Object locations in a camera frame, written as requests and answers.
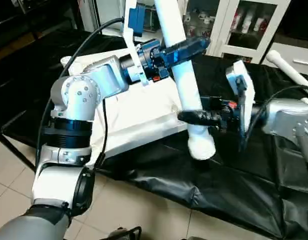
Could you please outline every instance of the black cable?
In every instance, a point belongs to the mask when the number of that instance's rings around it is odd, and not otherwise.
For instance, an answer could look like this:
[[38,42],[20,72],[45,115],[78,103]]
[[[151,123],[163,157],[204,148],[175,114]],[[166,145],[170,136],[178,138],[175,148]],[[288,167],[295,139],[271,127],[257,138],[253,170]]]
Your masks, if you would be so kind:
[[244,141],[242,142],[242,152],[246,149],[247,145],[248,145],[248,141],[251,137],[251,134],[252,134],[252,131],[256,125],[256,123],[258,122],[259,118],[263,115],[263,113],[265,112],[266,110],[266,107],[268,106],[268,104],[279,94],[281,94],[282,92],[285,92],[287,90],[291,90],[291,89],[303,89],[303,90],[308,90],[308,86],[305,86],[305,85],[296,85],[296,86],[288,86],[288,87],[285,87],[281,90],[279,90],[278,92],[274,93],[272,96],[270,96],[269,99],[267,99],[263,104],[262,106],[260,107],[260,109],[258,110],[258,112],[256,113],[253,121],[251,122],[251,124],[249,125],[249,128],[245,134],[245,138],[244,138]]
[[[68,63],[65,65],[63,71],[61,72],[61,74],[59,75],[59,78],[62,78],[65,76],[66,72],[69,70],[71,64],[74,62],[74,60],[76,59],[76,57],[81,53],[81,51],[86,47],[86,45],[100,32],[102,31],[104,28],[107,28],[108,26],[115,24],[115,23],[119,23],[119,22],[124,22],[124,18],[123,17],[119,17],[119,18],[115,18],[112,19],[106,23],[104,23],[103,25],[101,25],[99,28],[97,28],[94,32],[92,32],[85,40],[84,42],[78,47],[78,49],[76,50],[76,52],[72,55],[72,57],[70,58],[70,60],[68,61]],[[41,155],[41,147],[42,147],[42,129],[43,126],[47,123],[48,119],[49,119],[49,114],[51,112],[51,110],[53,109],[53,103],[51,98],[49,98],[46,107],[44,109],[43,115],[42,115],[42,119],[40,121],[39,124],[39,129],[38,129],[38,137],[37,137],[37,144],[36,144],[36,154],[35,154],[35,166],[38,166],[39,160],[40,160],[40,155]]]
[[103,114],[104,114],[104,128],[105,128],[105,133],[104,133],[104,140],[103,140],[103,148],[102,151],[100,152],[100,155],[96,159],[96,162],[94,163],[94,170],[100,169],[101,166],[103,165],[104,159],[105,159],[105,149],[106,149],[106,144],[108,141],[108,134],[109,134],[109,125],[108,125],[108,117],[106,115],[106,105],[105,105],[105,99],[103,99]]
[[239,106],[239,137],[240,139],[244,140],[245,137],[245,119],[244,119],[244,112],[245,112],[245,93],[242,93],[242,96],[238,99],[238,106]]
[[138,231],[137,240],[141,240],[142,228],[140,226],[136,226],[132,228],[131,230],[120,232],[116,235],[109,236],[107,238],[102,238],[101,240],[119,240],[120,238],[123,238],[123,237],[129,237],[129,235],[133,234],[135,231]]

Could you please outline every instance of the black tablecloth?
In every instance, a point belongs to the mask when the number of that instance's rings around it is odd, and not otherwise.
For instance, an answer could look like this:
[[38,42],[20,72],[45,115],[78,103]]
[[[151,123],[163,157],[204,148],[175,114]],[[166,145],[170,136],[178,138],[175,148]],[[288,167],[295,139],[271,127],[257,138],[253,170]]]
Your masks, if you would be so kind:
[[[0,112],[13,116],[1,104],[8,98],[14,102],[9,109],[25,110],[5,124],[6,135],[35,147],[50,86],[62,70],[60,58],[73,54],[73,48],[86,36],[77,34],[44,38],[44,42],[30,45],[1,62],[7,84],[16,84],[9,89],[1,82],[3,90],[6,88],[10,94],[5,95],[0,88]],[[94,43],[95,47],[84,54],[124,46],[121,38],[107,41],[102,36]],[[234,99],[225,77],[231,61],[199,56],[193,65],[202,96]],[[255,64],[246,64],[246,68],[254,82],[257,101],[293,84],[277,69]],[[282,95],[296,99],[303,96],[297,90]],[[0,115],[0,124],[8,117]],[[212,134],[217,154],[211,160],[191,158],[188,134],[183,131],[111,157],[100,172],[273,239],[308,240],[308,176],[298,149],[256,129],[240,157],[236,133]]]
[[[235,99],[225,76],[231,61],[200,56],[193,65],[201,96]],[[246,67],[256,101],[293,84],[277,69]],[[212,134],[217,154],[210,160],[191,158],[183,131],[111,157],[100,172],[270,238],[307,240],[308,175],[298,149],[255,130],[239,156],[237,133]]]

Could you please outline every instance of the white tray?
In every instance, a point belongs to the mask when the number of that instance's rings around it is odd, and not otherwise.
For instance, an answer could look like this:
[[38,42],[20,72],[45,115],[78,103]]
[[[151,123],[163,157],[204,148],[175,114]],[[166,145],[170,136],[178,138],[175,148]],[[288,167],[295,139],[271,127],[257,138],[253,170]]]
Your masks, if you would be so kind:
[[[80,74],[95,61],[127,54],[127,48],[78,57],[69,68],[70,75]],[[69,61],[61,59],[63,66]],[[129,90],[106,99],[108,139],[106,158],[186,130],[185,123],[178,121],[176,112],[182,109],[175,82],[169,77],[147,86],[136,83]],[[93,148],[93,165],[102,151],[104,137],[103,106],[95,111],[90,144]]]

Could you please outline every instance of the white pipe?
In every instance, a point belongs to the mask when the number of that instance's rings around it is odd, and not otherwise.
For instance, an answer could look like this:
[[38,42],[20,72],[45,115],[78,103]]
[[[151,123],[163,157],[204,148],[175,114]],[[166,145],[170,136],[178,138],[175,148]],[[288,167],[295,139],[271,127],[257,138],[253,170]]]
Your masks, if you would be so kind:
[[295,83],[308,86],[308,81],[301,74],[299,74],[299,72],[296,71],[291,65],[289,65],[277,51],[269,51],[266,56],[266,59],[276,65],[279,69],[281,69]]
[[[155,7],[166,47],[186,39],[177,0],[155,0]],[[172,67],[174,80],[183,110],[201,110],[202,103],[194,75],[192,61]],[[188,148],[197,160],[211,158],[216,150],[213,137],[206,126],[191,125],[188,130]]]

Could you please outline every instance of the tiled floor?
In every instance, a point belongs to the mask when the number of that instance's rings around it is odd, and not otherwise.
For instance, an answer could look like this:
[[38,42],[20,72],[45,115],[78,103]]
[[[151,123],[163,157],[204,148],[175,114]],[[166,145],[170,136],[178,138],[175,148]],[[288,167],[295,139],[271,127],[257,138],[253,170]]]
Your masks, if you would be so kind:
[[[34,150],[11,140],[34,161]],[[0,227],[30,206],[34,174],[0,143]],[[143,240],[180,240],[190,236],[207,240],[265,240],[264,237],[191,211],[175,202],[124,182],[98,175],[92,207],[75,217],[65,238],[98,240],[118,227],[141,226]]]

